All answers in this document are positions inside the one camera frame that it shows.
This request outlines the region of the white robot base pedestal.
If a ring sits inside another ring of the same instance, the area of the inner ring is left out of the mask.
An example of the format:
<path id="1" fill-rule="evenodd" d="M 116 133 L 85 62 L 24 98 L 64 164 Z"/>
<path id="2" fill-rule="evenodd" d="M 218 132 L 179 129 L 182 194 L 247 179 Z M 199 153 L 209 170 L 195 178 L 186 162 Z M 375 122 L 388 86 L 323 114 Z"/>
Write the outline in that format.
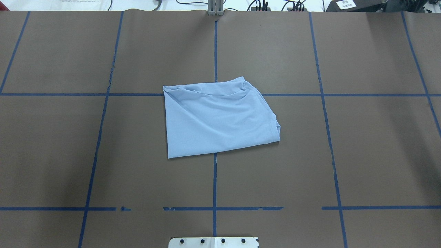
<path id="1" fill-rule="evenodd" d="M 169 248 L 258 248 L 257 237 L 176 237 Z"/>

